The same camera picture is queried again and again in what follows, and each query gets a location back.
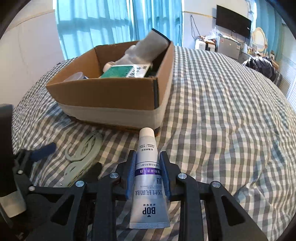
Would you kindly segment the white toothpaste tube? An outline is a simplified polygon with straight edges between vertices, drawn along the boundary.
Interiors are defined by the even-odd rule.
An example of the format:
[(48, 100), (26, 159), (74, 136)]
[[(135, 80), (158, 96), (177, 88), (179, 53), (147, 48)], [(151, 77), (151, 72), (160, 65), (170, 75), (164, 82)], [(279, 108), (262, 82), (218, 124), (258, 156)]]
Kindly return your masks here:
[(156, 229), (170, 226), (162, 174), (154, 130), (142, 128), (135, 162), (129, 228)]

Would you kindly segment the clear cotton swab jar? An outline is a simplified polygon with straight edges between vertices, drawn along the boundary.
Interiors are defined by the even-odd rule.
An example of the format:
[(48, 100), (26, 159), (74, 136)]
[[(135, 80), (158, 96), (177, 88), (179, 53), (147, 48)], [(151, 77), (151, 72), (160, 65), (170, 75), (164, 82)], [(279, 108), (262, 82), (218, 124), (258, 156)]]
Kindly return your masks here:
[(73, 75), (69, 76), (67, 79), (65, 79), (64, 82), (83, 80), (83, 79), (88, 79), (88, 77), (86, 77), (83, 72), (76, 72)]

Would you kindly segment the green white medicine box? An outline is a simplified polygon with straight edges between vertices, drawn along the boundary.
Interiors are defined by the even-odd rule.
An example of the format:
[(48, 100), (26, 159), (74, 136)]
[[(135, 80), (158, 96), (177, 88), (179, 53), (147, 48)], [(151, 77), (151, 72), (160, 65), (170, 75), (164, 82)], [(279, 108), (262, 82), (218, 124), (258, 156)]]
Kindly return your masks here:
[(113, 65), (101, 78), (144, 78), (150, 70), (150, 64)]

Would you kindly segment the white socks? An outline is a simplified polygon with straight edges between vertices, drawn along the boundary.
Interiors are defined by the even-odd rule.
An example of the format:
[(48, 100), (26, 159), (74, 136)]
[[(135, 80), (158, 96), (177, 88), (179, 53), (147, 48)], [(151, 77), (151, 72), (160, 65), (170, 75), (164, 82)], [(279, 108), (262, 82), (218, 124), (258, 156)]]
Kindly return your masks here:
[(152, 29), (144, 39), (130, 46), (114, 65), (151, 64), (170, 43), (165, 35)]

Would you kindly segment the grey checkered bed sheet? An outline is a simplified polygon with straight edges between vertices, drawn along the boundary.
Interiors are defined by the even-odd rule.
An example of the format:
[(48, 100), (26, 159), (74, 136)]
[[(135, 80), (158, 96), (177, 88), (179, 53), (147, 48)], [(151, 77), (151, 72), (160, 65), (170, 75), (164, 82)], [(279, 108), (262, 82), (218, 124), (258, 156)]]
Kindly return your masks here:
[[(96, 161), (105, 176), (137, 148), (138, 134), (71, 120), (46, 84), (71, 60), (43, 75), (14, 109), (13, 151), (54, 142), (57, 151), (38, 162), (30, 180), (58, 186), (68, 161), (93, 131), (103, 144)], [(277, 240), (295, 215), (295, 111), (261, 73), (221, 54), (175, 47), (171, 93), (156, 138), (172, 163), (197, 181), (219, 181), (268, 240)]]

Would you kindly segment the open cardboard box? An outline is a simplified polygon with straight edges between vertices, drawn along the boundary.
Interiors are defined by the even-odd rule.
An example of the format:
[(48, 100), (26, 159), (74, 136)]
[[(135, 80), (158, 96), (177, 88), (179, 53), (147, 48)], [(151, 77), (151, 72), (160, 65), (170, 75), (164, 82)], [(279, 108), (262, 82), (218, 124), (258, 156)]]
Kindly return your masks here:
[[(68, 116), (87, 123), (133, 130), (158, 129), (165, 116), (174, 71), (171, 43), (153, 62), (155, 73), (145, 78), (101, 78), (103, 66), (121, 58), (136, 42), (100, 45), (74, 59), (46, 85)], [(88, 79), (64, 82), (76, 72)]]

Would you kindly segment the blue window curtains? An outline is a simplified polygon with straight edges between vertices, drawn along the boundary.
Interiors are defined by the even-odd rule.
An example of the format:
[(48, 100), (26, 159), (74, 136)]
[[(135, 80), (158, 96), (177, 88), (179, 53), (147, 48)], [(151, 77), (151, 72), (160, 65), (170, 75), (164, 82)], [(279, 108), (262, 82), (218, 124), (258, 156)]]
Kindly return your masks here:
[(65, 59), (97, 45), (141, 40), (156, 29), (182, 44), (181, 1), (53, 1)]

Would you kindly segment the black puffy jacket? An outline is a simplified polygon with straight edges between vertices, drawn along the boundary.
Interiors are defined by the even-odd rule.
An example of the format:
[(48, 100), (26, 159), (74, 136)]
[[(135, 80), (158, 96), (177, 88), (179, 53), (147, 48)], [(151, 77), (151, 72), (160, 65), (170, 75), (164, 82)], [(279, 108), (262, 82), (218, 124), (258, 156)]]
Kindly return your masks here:
[(271, 61), (266, 57), (250, 57), (244, 61), (243, 66), (249, 67), (257, 72), (260, 72), (265, 77), (269, 78), (271, 81), (274, 81), (276, 78), (275, 69)]

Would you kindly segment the white slatted wardrobe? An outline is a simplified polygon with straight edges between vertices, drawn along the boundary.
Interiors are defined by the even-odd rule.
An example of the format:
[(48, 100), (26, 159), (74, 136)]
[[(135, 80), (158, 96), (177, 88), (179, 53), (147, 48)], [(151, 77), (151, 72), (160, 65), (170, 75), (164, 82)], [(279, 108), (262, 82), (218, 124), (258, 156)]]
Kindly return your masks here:
[(282, 75), (280, 90), (295, 110), (295, 63), (284, 55), (280, 60), (280, 73)]

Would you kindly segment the silver mini fridge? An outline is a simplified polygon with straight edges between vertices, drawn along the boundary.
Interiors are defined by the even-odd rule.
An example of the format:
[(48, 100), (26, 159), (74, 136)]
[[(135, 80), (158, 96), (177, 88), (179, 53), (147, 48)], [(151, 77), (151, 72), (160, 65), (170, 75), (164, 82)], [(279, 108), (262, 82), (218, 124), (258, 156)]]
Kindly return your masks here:
[(238, 60), (241, 44), (231, 38), (218, 36), (216, 50), (232, 59)]

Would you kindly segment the oval vanity mirror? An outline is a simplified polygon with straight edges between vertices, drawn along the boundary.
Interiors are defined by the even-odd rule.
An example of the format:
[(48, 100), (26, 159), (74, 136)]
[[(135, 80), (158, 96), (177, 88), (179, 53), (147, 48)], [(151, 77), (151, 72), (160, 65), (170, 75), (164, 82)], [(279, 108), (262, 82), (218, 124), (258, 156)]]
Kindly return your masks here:
[(251, 34), (252, 45), (257, 47), (258, 52), (264, 52), (267, 48), (267, 38), (262, 28), (257, 27)]

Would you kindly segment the blue corner curtain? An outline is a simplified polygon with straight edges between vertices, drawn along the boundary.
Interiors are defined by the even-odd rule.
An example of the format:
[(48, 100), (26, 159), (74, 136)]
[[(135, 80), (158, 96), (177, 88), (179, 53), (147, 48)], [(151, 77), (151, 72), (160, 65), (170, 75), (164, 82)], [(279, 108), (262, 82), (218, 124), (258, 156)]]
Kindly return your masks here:
[(267, 1), (258, 0), (256, 26), (262, 28), (267, 39), (267, 52), (274, 52), (275, 60), (280, 61), (283, 49), (282, 18), (277, 10)]

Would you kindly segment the black wall television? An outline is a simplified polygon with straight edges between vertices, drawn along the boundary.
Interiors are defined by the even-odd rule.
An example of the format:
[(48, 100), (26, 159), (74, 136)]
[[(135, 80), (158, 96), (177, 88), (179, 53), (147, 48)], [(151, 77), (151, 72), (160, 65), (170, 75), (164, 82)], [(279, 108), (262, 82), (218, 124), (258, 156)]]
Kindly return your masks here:
[(216, 25), (249, 39), (252, 21), (230, 9), (217, 5)]

